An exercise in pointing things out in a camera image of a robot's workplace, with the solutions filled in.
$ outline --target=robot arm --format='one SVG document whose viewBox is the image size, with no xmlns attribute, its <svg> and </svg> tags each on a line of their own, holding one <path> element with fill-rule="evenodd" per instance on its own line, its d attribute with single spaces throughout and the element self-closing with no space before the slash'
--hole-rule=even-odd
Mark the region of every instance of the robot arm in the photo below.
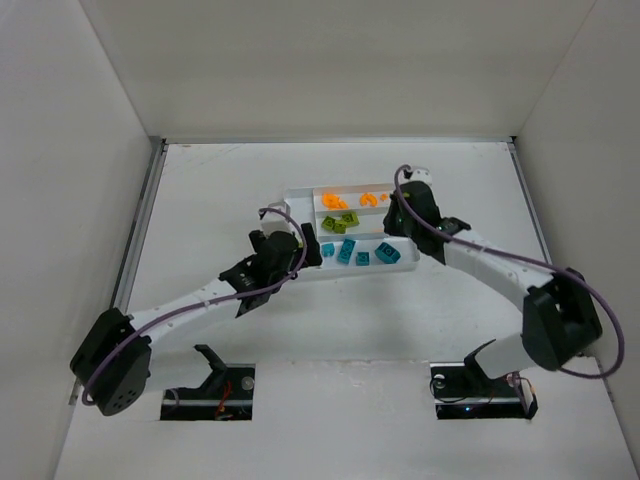
<svg viewBox="0 0 640 480">
<path fill-rule="evenodd" d="M 217 279 L 162 306 L 129 315 L 112 308 L 100 315 L 71 361 L 85 398 L 92 399 L 88 404 L 110 416 L 128 408 L 143 392 L 178 386 L 195 389 L 221 380 L 226 366 L 208 346 L 198 344 L 199 333 L 211 323 L 237 318 L 267 303 L 279 291 L 272 287 L 289 275 L 293 265 L 322 263 L 311 224 L 298 231 L 305 249 L 273 210 L 262 217 L 263 231 L 249 234 L 255 254 Z M 157 325 L 148 329 L 154 322 Z"/>
<path fill-rule="evenodd" d="M 501 388 L 506 375 L 533 366 L 558 370 L 602 335 L 587 291 L 547 269 L 486 252 L 493 245 L 469 224 L 442 217 L 427 170 L 405 172 L 399 183 L 405 202 L 398 199 L 398 192 L 392 195 L 385 233 L 410 238 L 425 255 L 475 277 L 522 312 L 522 333 L 485 343 L 463 364 L 432 365 L 441 395 L 487 398 Z M 433 229 L 418 223 L 404 203 Z"/>
<path fill-rule="evenodd" d="M 425 255 L 474 276 L 523 315 L 522 333 L 491 340 L 464 362 L 432 364 L 438 401 L 445 397 L 485 401 L 495 395 L 513 397 L 513 385 L 505 384 L 507 374 L 536 365 L 557 370 L 602 335 L 585 290 L 562 275 L 485 252 L 491 244 L 470 225 L 440 215 L 430 185 L 426 170 L 405 175 L 399 185 L 405 202 L 399 201 L 397 192 L 392 195 L 385 232 L 408 237 Z M 416 221 L 407 205 L 432 229 Z M 280 285 L 292 265 L 322 263 L 311 224 L 298 230 L 305 239 L 305 250 L 282 220 L 288 217 L 282 214 L 284 209 L 286 205 L 279 211 L 267 209 L 262 231 L 249 234 L 254 255 L 199 290 L 130 315 L 115 308 L 104 312 L 71 361 L 72 371 L 85 386 L 85 398 L 92 398 L 89 404 L 96 404 L 108 416 L 126 409 L 143 391 L 176 386 L 219 388 L 220 373 L 226 367 L 211 349 L 198 344 L 198 334 L 212 322 L 239 317 L 265 304 L 279 290 L 279 286 L 269 287 Z M 451 239 L 464 240 L 466 245 Z"/>
</svg>

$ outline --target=black mounting bracket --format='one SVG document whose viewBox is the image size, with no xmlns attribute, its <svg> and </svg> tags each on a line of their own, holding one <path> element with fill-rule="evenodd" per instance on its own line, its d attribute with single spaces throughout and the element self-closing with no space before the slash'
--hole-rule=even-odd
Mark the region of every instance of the black mounting bracket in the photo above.
<svg viewBox="0 0 640 480">
<path fill-rule="evenodd" d="M 515 389 L 504 378 L 478 375 L 463 362 L 433 363 L 429 388 L 439 420 L 531 419 L 538 410 L 535 397 L 525 411 Z M 523 395 L 522 387 L 517 388 Z"/>
</svg>

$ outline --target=purple cable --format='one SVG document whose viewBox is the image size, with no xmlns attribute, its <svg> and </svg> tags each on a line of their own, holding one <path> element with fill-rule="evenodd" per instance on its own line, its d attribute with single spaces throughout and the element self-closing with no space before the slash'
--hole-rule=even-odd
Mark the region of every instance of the purple cable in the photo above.
<svg viewBox="0 0 640 480">
<path fill-rule="evenodd" d="M 522 256 L 522 255 L 517 255 L 515 253 L 509 253 L 509 252 L 504 252 L 502 250 L 496 250 L 495 248 L 482 247 L 482 246 L 477 245 L 477 244 L 475 244 L 473 242 L 468 242 L 466 240 L 462 240 L 460 238 L 453 237 L 453 236 L 451 236 L 449 234 L 446 234 L 446 233 L 438 230 L 436 227 L 434 227 L 432 225 L 429 225 L 422 218 L 420 218 L 420 216 L 409 206 L 409 203 L 404 198 L 404 195 L 402 195 L 402 191 L 400 190 L 400 174 L 402 172 L 411 172 L 411 170 L 412 170 L 412 167 L 410 165 L 406 165 L 406 164 L 400 166 L 398 168 L 398 170 L 396 170 L 396 173 L 395 173 L 394 178 L 393 178 L 393 181 L 394 181 L 394 184 L 395 184 L 395 188 L 396 188 L 396 198 L 402 204 L 402 206 L 407 210 L 407 212 L 409 212 L 409 215 L 411 215 L 414 218 L 414 220 L 416 220 L 421 226 L 423 226 L 424 228 L 429 230 L 431 233 L 433 233 L 434 235 L 442 238 L 443 240 L 445 240 L 447 242 L 453 242 L 453 243 L 457 243 L 459 245 L 464 245 L 465 247 L 473 248 L 474 250 L 481 250 L 481 251 L 483 251 L 485 253 L 489 253 L 491 255 L 495 255 L 496 257 L 502 257 L 502 258 L 509 258 L 509 259 L 512 259 L 512 260 L 518 260 L 520 262 L 529 263 L 531 265 L 536 265 L 537 267 L 541 267 L 541 268 L 545 268 L 547 270 L 551 270 L 551 271 L 557 273 L 558 275 L 561 275 L 561 276 L 563 276 L 565 278 L 568 278 L 572 282 L 576 283 L 578 286 L 584 288 L 602 306 L 603 310 L 606 312 L 607 316 L 611 320 L 611 325 L 613 325 L 613 329 L 615 330 L 616 337 L 618 339 L 618 355 L 616 357 L 615 362 L 613 363 L 613 366 L 609 370 L 607 370 L 605 372 L 602 372 L 602 373 L 599 373 L 599 374 L 595 374 L 595 375 L 588 374 L 588 373 L 574 372 L 574 371 L 571 371 L 571 370 L 567 370 L 565 368 L 560 368 L 559 370 L 561 372 L 567 373 L 567 374 L 572 375 L 574 377 L 588 378 L 588 379 L 597 380 L 597 379 L 607 378 L 610 375 L 613 375 L 616 371 L 618 371 L 618 369 L 620 368 L 620 366 L 622 365 L 622 362 L 624 360 L 624 350 L 625 350 L 624 334 L 622 333 L 622 327 L 620 326 L 620 322 L 619 322 L 618 317 L 616 316 L 615 312 L 613 311 L 613 309 L 609 306 L 607 301 L 604 299 L 604 297 L 598 291 L 596 291 L 591 285 L 589 285 L 587 282 L 585 282 L 583 279 L 581 279 L 577 275 L 574 275 L 573 273 L 571 273 L 571 272 L 569 272 L 567 270 L 563 270 L 560 267 L 556 267 L 555 265 L 552 265 L 550 263 L 542 262 L 540 260 L 536 260 L 534 258 L 525 257 L 525 256 Z"/>
<path fill-rule="evenodd" d="M 94 400 L 89 399 L 89 391 L 91 391 L 94 383 L 96 382 L 98 377 L 102 375 L 102 373 L 105 371 L 107 366 L 113 361 L 113 359 L 116 358 L 125 348 L 127 348 L 127 345 L 133 342 L 136 338 L 142 336 L 143 333 L 148 332 L 152 328 L 157 327 L 158 325 L 160 325 L 163 322 L 166 322 L 170 318 L 173 318 L 177 315 L 182 315 L 183 313 L 187 313 L 192 310 L 198 310 L 200 308 L 204 308 L 209 305 L 216 305 L 221 302 L 226 302 L 227 300 L 240 300 L 242 298 L 254 297 L 257 295 L 263 295 L 265 293 L 269 293 L 273 290 L 280 288 L 282 285 L 284 285 L 286 282 L 288 282 L 289 280 L 291 280 L 293 277 L 297 275 L 297 273 L 302 268 L 302 265 L 304 264 L 305 259 L 307 258 L 307 241 L 304 238 L 304 233 L 302 233 L 302 228 L 300 228 L 300 225 L 298 225 L 298 223 L 291 217 L 291 215 L 289 215 L 288 213 L 282 212 L 280 210 L 277 210 L 275 208 L 265 207 L 258 210 L 258 212 L 260 214 L 271 212 L 284 217 L 284 219 L 287 222 L 289 222 L 293 226 L 293 228 L 296 229 L 296 231 L 298 232 L 298 235 L 300 235 L 300 239 L 302 240 L 302 255 L 300 256 L 300 260 L 298 261 L 297 265 L 293 268 L 293 270 L 291 270 L 287 274 L 287 276 L 284 277 L 282 280 L 274 283 L 273 285 L 269 285 L 268 287 L 259 288 L 258 290 L 254 290 L 252 292 L 235 293 L 233 295 L 225 295 L 224 297 L 212 298 L 204 302 L 197 302 L 197 303 L 192 303 L 191 305 L 185 305 L 184 307 L 176 308 L 171 312 L 167 312 L 164 315 L 160 315 L 158 318 L 151 320 L 149 323 L 143 325 L 138 330 L 136 330 L 131 335 L 129 335 L 127 338 L 125 338 L 121 343 L 116 345 L 116 347 L 113 350 L 111 350 L 109 355 L 107 355 L 104 358 L 104 360 L 100 362 L 100 365 L 98 365 L 98 367 L 95 369 L 95 371 L 93 372 L 93 375 L 89 377 L 89 380 L 87 381 L 87 384 L 84 387 L 84 391 L 82 392 L 82 403 L 84 405 L 91 406 L 96 404 Z"/>
</svg>

